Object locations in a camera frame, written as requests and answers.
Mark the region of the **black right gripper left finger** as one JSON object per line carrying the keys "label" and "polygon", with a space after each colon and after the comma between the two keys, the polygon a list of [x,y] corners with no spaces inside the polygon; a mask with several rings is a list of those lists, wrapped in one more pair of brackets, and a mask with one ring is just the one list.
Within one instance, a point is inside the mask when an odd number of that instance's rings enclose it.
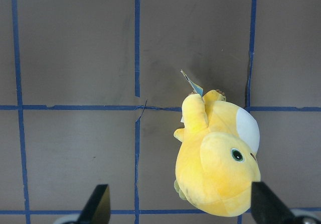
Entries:
{"label": "black right gripper left finger", "polygon": [[76,223],[104,224],[110,221],[110,191],[108,184],[95,187]]}

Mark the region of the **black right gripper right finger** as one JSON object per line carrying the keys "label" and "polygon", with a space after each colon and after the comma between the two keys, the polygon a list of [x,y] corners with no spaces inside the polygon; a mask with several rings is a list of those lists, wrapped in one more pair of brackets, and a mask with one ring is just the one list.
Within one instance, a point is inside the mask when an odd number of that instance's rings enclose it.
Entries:
{"label": "black right gripper right finger", "polygon": [[251,185],[251,215],[256,223],[320,223],[302,209],[289,209],[262,181]]}

